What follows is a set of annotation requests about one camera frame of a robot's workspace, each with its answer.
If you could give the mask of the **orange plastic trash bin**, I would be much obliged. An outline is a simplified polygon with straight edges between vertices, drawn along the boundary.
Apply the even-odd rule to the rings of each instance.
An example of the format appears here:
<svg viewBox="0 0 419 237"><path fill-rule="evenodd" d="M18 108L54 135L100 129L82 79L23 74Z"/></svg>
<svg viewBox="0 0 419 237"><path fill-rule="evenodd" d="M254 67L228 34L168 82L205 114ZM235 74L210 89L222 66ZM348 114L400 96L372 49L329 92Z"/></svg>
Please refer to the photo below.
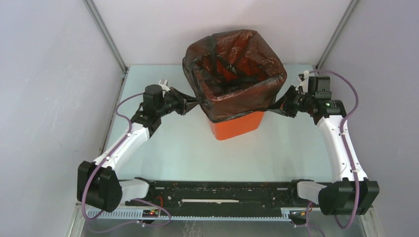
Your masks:
<svg viewBox="0 0 419 237"><path fill-rule="evenodd" d="M239 118L217 123L211 122L207 118L207 122L214 137L223 141L258 129L264 114L265 112L253 112Z"/></svg>

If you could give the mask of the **black plastic trash bag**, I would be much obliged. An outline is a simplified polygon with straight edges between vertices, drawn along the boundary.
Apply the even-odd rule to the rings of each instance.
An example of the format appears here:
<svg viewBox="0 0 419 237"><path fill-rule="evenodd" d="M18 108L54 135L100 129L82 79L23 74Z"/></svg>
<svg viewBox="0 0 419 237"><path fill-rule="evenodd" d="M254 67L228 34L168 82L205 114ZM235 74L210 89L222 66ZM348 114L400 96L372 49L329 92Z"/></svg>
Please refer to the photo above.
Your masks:
<svg viewBox="0 0 419 237"><path fill-rule="evenodd" d="M184 74L214 123L265 111L287 80L280 58L258 31L234 30L189 45Z"/></svg>

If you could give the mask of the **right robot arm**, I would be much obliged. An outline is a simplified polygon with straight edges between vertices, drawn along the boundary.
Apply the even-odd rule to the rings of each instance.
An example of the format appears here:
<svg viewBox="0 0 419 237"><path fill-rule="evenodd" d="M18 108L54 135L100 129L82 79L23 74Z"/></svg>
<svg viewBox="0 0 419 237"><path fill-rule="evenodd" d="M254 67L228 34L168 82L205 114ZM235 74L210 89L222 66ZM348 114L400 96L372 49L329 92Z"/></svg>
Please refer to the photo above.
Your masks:
<svg viewBox="0 0 419 237"><path fill-rule="evenodd" d="M303 79L299 86L290 86L268 110L291 118L299 112L309 114L324 139L332 168L329 185L294 180L287 193L288 202L301 206L312 201L325 215L366 214L379 194L379 185L369 180L358 161L345 107L340 100L332 99L330 77Z"/></svg>

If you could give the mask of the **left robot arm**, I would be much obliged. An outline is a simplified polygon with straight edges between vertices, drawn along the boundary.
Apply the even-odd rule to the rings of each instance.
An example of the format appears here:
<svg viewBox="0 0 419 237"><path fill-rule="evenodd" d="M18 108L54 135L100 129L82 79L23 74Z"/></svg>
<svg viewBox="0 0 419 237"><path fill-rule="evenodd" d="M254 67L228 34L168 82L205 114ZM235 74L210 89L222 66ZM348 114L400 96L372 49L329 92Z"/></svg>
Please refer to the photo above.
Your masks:
<svg viewBox="0 0 419 237"><path fill-rule="evenodd" d="M149 182L134 178L118 178L122 166L134 152L157 131L162 117L173 112L183 116L201 103L165 84L152 84L140 93L143 101L132 118L116 112L128 122L120 138L94 161L83 161L77 173L77 200L102 211L112 212L120 203L138 199L143 205L152 205L156 192Z"/></svg>

